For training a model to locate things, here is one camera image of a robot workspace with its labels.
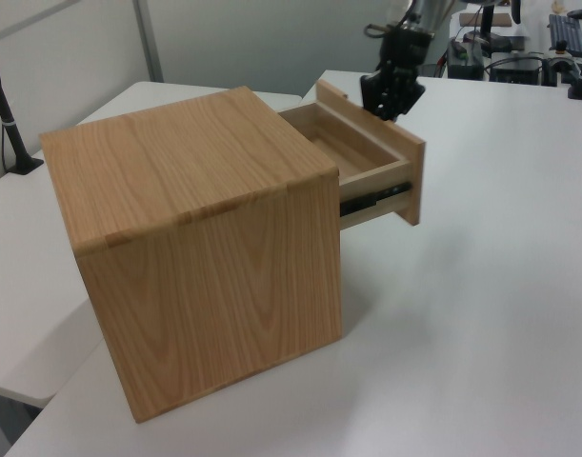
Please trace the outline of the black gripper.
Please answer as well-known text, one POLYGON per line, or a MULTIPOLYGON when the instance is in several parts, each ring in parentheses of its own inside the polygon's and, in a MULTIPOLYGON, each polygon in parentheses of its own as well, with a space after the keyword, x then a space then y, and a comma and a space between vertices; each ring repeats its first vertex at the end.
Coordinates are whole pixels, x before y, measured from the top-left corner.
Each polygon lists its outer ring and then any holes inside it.
POLYGON ((389 29, 383 34, 376 71, 359 80, 363 109, 390 121, 412 109, 425 92, 417 70, 431 40, 432 35, 422 30, 389 29))

